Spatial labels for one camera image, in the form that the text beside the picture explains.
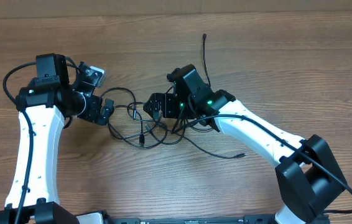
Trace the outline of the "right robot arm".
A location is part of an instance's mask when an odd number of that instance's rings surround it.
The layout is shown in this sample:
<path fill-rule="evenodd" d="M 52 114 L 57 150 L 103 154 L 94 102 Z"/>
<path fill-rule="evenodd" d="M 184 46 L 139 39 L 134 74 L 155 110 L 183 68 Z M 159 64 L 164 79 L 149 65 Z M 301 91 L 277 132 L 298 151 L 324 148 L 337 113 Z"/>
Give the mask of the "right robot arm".
<path fill-rule="evenodd" d="M 232 94 L 213 91 L 194 65 L 167 74 L 173 93 L 153 93 L 144 111 L 154 119 L 189 120 L 232 136 L 275 170 L 284 206 L 272 223 L 311 223 L 347 189 L 346 179 L 327 142 L 285 132 L 250 112 Z"/>

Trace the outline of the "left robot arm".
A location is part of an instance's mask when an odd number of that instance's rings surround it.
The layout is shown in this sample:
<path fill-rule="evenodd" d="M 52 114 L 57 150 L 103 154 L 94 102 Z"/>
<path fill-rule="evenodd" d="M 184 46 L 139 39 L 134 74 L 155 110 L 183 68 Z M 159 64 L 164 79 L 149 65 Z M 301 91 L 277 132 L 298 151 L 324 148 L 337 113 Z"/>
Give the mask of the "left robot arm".
<path fill-rule="evenodd" d="M 113 114 L 113 101 L 93 94 L 105 71 L 60 54 L 38 55 L 33 65 L 37 76 L 17 96 L 5 92 L 19 112 L 20 140 L 0 223 L 111 223 L 104 210 L 72 214 L 60 205 L 57 192 L 62 131 L 74 117 L 104 126 Z"/>

